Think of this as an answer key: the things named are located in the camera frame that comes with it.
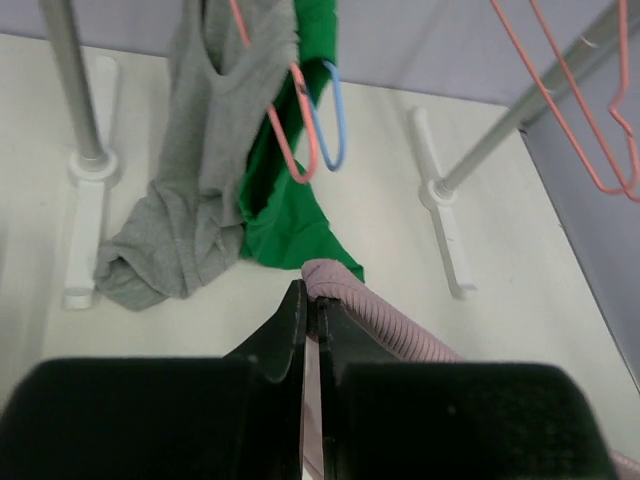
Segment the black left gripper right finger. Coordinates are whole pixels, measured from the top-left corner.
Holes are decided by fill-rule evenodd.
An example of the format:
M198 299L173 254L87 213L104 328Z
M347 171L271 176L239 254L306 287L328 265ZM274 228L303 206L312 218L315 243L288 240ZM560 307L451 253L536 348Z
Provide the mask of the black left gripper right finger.
M582 391L545 364L402 362L318 308L329 479L613 479Z

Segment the mauve pink tank top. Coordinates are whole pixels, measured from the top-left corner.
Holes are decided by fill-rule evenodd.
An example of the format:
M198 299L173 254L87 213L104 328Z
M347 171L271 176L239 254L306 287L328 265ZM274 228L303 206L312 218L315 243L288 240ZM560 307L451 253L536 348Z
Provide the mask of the mauve pink tank top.
M429 331L371 291L337 260L314 259L301 268L308 295L341 301L362 326L394 357L414 362L461 362L463 358ZM321 394L318 333L310 327L306 346L304 405L304 468L313 479L323 479Z

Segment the green tank top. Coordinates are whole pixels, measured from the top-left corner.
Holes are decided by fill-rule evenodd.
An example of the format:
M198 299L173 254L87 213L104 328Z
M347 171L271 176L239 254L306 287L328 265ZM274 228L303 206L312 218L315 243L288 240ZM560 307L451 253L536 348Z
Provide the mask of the green tank top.
M290 5L297 17L299 65L310 98L317 103L330 79L322 62L336 61L337 3L294 1ZM299 269L309 260L332 259L359 280L365 279L363 266L331 231L311 186L291 177L268 120L263 121L248 156L239 207L245 222L243 259L283 270Z

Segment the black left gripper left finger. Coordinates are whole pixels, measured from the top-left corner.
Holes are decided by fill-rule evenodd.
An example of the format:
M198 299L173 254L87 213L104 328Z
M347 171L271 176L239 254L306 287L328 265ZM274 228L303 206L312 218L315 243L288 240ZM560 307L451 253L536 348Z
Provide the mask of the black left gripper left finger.
M308 297L213 358L67 358L1 415L5 479L298 479Z

